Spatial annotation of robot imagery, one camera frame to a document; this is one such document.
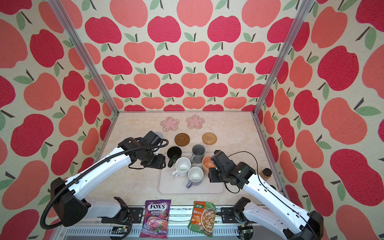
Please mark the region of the orange pink mug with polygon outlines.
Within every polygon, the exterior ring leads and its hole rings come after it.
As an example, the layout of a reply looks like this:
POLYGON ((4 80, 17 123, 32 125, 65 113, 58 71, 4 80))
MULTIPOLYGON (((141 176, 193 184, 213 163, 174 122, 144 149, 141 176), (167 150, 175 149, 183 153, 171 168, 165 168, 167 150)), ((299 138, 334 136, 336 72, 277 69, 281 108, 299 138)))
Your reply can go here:
POLYGON ((202 164, 203 164, 203 172, 206 175, 209 174, 210 168, 214 168, 214 169, 216 168, 215 164, 211 160, 211 156, 205 156, 203 161, 202 161, 202 164))

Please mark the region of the round brown wooden coaster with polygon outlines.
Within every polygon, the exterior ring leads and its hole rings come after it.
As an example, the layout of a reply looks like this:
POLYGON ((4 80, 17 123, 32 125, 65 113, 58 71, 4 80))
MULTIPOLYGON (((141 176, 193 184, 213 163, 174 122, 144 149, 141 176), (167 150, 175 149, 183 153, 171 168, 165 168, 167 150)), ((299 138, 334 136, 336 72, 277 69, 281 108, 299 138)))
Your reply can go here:
POLYGON ((180 133, 175 136, 175 143, 180 147, 187 146, 190 143, 190 136, 186 133, 180 133))

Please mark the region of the round woven rattan coaster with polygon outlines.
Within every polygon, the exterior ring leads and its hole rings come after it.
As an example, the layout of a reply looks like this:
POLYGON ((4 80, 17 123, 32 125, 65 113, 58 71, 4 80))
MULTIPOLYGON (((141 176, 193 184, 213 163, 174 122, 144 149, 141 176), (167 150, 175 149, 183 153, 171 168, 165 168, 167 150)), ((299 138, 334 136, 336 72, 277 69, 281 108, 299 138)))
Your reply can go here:
POLYGON ((214 145, 217 142, 218 138, 214 133, 208 132, 204 133, 202 136, 202 141, 206 145, 214 145))

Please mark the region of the pink flower silicone coaster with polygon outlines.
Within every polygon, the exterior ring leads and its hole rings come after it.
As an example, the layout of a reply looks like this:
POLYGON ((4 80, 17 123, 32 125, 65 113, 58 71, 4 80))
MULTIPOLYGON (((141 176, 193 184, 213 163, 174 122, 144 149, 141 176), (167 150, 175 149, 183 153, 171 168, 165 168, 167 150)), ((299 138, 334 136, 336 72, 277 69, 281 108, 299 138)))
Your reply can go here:
POLYGON ((205 119, 201 118, 199 115, 192 115, 191 117, 186 118, 186 123, 188 129, 200 130, 203 128, 205 119))

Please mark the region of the round grey coaster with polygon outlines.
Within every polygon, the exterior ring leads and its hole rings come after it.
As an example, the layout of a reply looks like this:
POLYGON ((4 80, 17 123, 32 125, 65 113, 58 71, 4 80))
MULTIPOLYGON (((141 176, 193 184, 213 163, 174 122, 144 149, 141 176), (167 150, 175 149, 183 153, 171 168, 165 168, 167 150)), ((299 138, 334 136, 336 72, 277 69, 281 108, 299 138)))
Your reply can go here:
POLYGON ((161 139, 164 139, 164 135, 160 132, 156 132, 156 134, 161 138, 161 139))

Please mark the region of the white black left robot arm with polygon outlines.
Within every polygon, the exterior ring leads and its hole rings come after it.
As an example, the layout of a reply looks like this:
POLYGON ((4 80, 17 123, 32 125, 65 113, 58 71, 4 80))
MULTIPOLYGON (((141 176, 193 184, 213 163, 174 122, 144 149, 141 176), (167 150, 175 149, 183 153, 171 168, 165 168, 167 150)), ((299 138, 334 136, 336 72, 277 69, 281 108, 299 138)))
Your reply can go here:
POLYGON ((100 218, 102 223, 130 224, 129 207, 120 198, 97 200, 88 194, 110 175, 125 166, 140 161, 143 169, 163 169, 166 158, 157 150, 169 144, 153 132, 144 138, 127 138, 105 158, 91 165, 79 174, 63 180, 57 178, 51 183, 51 200, 42 213, 40 225, 49 230, 60 225, 70 227, 84 218, 100 218))

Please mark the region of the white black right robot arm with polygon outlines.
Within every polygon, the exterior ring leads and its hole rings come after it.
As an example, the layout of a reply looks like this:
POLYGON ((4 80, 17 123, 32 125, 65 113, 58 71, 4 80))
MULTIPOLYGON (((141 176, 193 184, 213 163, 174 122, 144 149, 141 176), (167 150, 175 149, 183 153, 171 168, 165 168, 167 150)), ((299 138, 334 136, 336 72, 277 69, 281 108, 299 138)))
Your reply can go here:
POLYGON ((261 201, 260 208, 242 197, 234 205, 239 222, 254 222, 279 235, 284 240, 320 240, 324 235, 324 218, 316 211, 308 212, 294 204, 259 177, 244 162, 209 169, 212 183, 230 183, 261 201))

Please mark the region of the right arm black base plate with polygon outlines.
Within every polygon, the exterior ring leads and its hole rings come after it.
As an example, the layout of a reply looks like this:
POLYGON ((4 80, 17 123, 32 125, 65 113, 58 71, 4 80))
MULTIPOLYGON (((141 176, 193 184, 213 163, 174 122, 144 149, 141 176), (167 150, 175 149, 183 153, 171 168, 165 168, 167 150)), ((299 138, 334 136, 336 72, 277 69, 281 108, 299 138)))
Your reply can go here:
POLYGON ((222 207, 220 216, 223 224, 248 224, 249 221, 244 217, 238 217, 233 207, 222 207))

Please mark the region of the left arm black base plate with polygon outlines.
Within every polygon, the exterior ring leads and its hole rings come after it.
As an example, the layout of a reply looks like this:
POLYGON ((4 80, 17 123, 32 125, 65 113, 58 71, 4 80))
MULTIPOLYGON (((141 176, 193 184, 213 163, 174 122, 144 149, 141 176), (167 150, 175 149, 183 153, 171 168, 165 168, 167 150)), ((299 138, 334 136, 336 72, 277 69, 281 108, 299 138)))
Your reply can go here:
POLYGON ((139 224, 143 218, 144 208, 123 207, 113 218, 101 217, 103 224, 139 224))

